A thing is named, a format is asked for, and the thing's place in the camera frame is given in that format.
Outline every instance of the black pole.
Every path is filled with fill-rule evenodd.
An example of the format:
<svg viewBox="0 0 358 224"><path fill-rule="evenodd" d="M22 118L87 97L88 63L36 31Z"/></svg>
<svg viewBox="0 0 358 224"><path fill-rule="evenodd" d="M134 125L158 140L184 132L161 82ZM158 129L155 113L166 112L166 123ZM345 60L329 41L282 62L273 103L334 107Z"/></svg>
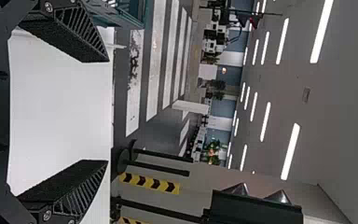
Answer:
<svg viewBox="0 0 358 224"><path fill-rule="evenodd" d="M178 169L173 169L170 167L153 165L153 164L148 164L148 163L139 162L139 161L124 160L123 162L124 162L124 164L127 164L127 165L142 167L142 168L149 169L149 170L160 171L160 172L169 173L169 174L173 174L173 175L190 176L190 172L186 171L186 170L178 170Z"/></svg>
<svg viewBox="0 0 358 224"><path fill-rule="evenodd" d="M144 154L144 155L147 155L147 156L160 157L160 158L164 158L164 159L172 160L172 161L184 161L184 162L189 162L189 163L194 162L192 158L178 157L178 156L173 156L173 155L160 153L160 152L141 150L141 149L138 149L138 148L135 148L133 150L133 152L138 153L138 154Z"/></svg>
<svg viewBox="0 0 358 224"><path fill-rule="evenodd" d="M164 209L164 208L155 207L155 206L144 204L144 203L136 203L136 202L125 200L125 199L122 199L119 197L112 197L111 204L112 204L111 206L114 206L114 207L116 207L116 204L119 204L119 205L131 207L131 208L143 210L143 211L146 211L149 213L159 214L159 215L162 215L165 217L173 217L176 219L193 222L193 223L201 223L202 222L201 217L195 217L195 216L191 216L188 214L175 212L175 211Z"/></svg>

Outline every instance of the hazard warning tape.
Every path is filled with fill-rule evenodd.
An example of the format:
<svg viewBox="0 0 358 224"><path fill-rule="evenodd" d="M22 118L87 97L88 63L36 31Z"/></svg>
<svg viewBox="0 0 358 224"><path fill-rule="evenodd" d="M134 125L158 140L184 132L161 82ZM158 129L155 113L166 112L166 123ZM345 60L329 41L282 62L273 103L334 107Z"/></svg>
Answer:
<svg viewBox="0 0 358 224"><path fill-rule="evenodd" d="M119 224L147 224L146 222L134 220L129 217L121 217L118 223Z"/></svg>
<svg viewBox="0 0 358 224"><path fill-rule="evenodd" d="M136 187L158 190L165 193L179 194L180 190L180 184L166 180L157 180L142 175L123 173L120 175L119 179L123 183L131 184Z"/></svg>

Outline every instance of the ceiling light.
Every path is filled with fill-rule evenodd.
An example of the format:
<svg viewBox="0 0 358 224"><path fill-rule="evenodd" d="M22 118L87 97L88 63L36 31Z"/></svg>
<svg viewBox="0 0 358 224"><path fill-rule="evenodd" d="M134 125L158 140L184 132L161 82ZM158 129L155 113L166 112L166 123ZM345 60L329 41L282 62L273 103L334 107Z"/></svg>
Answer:
<svg viewBox="0 0 358 224"><path fill-rule="evenodd" d="M255 52L254 52L254 59L252 65L255 65L255 59L257 58L257 50L258 50L258 39L255 41Z"/></svg>
<svg viewBox="0 0 358 224"><path fill-rule="evenodd" d="M255 116L255 106L256 106L256 104L257 104L257 92L255 92L254 104L252 106L251 122L253 121L253 118Z"/></svg>
<svg viewBox="0 0 358 224"><path fill-rule="evenodd" d="M246 151L248 150L248 145L243 147L242 160L241 160L241 171L243 170L243 165L245 164Z"/></svg>
<svg viewBox="0 0 358 224"><path fill-rule="evenodd" d="M326 33L328 20L330 18L331 9L334 0L324 1L324 10L322 11L321 21L319 22L318 33L316 34L315 43L313 45L312 54L310 55L310 62L317 63L319 55L321 54L322 44L324 42L324 35Z"/></svg>
<svg viewBox="0 0 358 224"><path fill-rule="evenodd" d="M234 112L234 119L232 120L232 126L234 127L235 125L235 119L237 118L237 110L235 110Z"/></svg>
<svg viewBox="0 0 358 224"><path fill-rule="evenodd" d="M232 154L229 155L229 159L228 159L228 170L231 169L231 162L232 162Z"/></svg>
<svg viewBox="0 0 358 224"><path fill-rule="evenodd" d="M243 66L246 65L246 58L248 57L248 47L245 49L245 56L243 57Z"/></svg>
<svg viewBox="0 0 358 224"><path fill-rule="evenodd" d="M245 97L245 106L243 107L243 110L246 110L248 108L249 94L250 93L251 93L251 87L248 86L248 91L246 91L246 97Z"/></svg>
<svg viewBox="0 0 358 224"><path fill-rule="evenodd" d="M245 94L245 86L246 86L246 83L243 82L243 84L242 84L242 93L241 93L241 103L243 101L243 95Z"/></svg>
<svg viewBox="0 0 358 224"><path fill-rule="evenodd" d="M231 150L231 142L228 143L227 156L229 156L229 151Z"/></svg>
<svg viewBox="0 0 358 224"><path fill-rule="evenodd" d="M260 9L260 2L257 2L257 5L255 7L255 12L258 13L258 10Z"/></svg>
<svg viewBox="0 0 358 224"><path fill-rule="evenodd" d="M266 114L264 115L263 127L261 128L260 142L264 141L264 135L266 135L267 124L269 123L269 111L271 109L271 103L267 103Z"/></svg>
<svg viewBox="0 0 358 224"><path fill-rule="evenodd" d="M287 180L289 176L290 166L292 165L293 155L295 154L297 138L300 133L300 126L295 123L293 126L292 136L290 137L289 147L287 148L286 158L284 159L281 179Z"/></svg>
<svg viewBox="0 0 358 224"><path fill-rule="evenodd" d="M240 119L237 119L237 124L235 125L234 137L237 136L238 124L239 124L239 123L240 123Z"/></svg>
<svg viewBox="0 0 358 224"><path fill-rule="evenodd" d="M267 0L264 0L263 7L261 8L261 13L264 13L266 11L266 4L267 4Z"/></svg>
<svg viewBox="0 0 358 224"><path fill-rule="evenodd" d="M266 40L264 41L263 55L261 56L261 65L266 60L267 47L269 46L269 32L266 33Z"/></svg>
<svg viewBox="0 0 358 224"><path fill-rule="evenodd" d="M286 33L287 33L287 26L289 25L289 18L284 20L283 29L282 29L282 36L281 36L281 43L279 44L278 49L278 56L277 56L277 62L276 64L281 63L282 58L282 52L283 52L283 46L284 46L284 40L286 39Z"/></svg>

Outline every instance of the ceiling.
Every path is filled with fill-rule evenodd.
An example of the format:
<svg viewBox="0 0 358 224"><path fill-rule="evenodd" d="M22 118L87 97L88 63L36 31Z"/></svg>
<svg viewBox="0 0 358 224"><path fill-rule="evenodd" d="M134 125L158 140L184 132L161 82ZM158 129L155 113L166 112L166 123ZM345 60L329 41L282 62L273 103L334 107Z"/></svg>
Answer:
<svg viewBox="0 0 358 224"><path fill-rule="evenodd" d="M240 126L232 137L233 162L239 169L280 177L294 123L301 126L289 180L320 184L344 214L358 223L358 1L336 0L319 62L310 63L324 0L267 0L265 16L252 31L242 81L251 87L248 109L238 103ZM276 65L283 21L290 18L282 61ZM270 32L266 62L261 54ZM256 65L252 65L259 39ZM307 103L303 90L310 88ZM255 119L249 121L255 91ZM260 132L271 102L265 141Z"/></svg>

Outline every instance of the black metal beam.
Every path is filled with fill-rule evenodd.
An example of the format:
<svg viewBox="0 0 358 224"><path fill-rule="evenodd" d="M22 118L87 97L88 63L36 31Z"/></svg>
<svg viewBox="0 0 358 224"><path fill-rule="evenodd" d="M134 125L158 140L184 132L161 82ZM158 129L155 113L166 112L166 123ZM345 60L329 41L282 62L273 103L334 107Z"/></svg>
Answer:
<svg viewBox="0 0 358 224"><path fill-rule="evenodd" d="M159 165L153 165L153 164L148 164L148 163L139 162L139 161L124 160L123 163L130 165L130 166L137 166L137 167L141 167L141 168L145 168L145 169L149 169L149 170L160 171L160 172L173 174L173 175L190 176L190 172L187 170L179 170L179 169L174 169L174 168L159 166Z"/></svg>
<svg viewBox="0 0 358 224"><path fill-rule="evenodd" d="M178 157L178 156L173 156L173 155L160 153L160 152L141 150L139 148L135 148L133 150L133 152L138 153L138 154L143 154L143 155L146 155L146 156L160 157L160 158L164 158L164 159L172 160L172 161L184 161L184 162L189 162L189 163L194 162L194 160L192 158Z"/></svg>
<svg viewBox="0 0 358 224"><path fill-rule="evenodd" d="M112 197L111 198L111 206L114 206L114 208L116 208L116 204L139 209L142 211L146 211L146 212L150 212L150 213L154 213L154 214L158 214L158 215L162 215L165 217L173 217L176 219L180 219L180 220L188 221L188 222L192 222L192 223L201 223L202 222L201 217L195 217L195 216L191 216L189 214L175 212L172 210L148 205L145 203L136 203L136 202L125 200L125 199L122 199L119 197Z"/></svg>
<svg viewBox="0 0 358 224"><path fill-rule="evenodd" d="M207 9L222 9L220 7L200 7L200 8L207 8ZM271 12L256 12L256 11L248 11L248 10L239 10L239 9L228 9L228 8L223 8L223 10L229 11L229 12L244 12L244 13L249 13L249 14L255 14L255 15L269 15L269 16L283 16L282 13L271 13Z"/></svg>

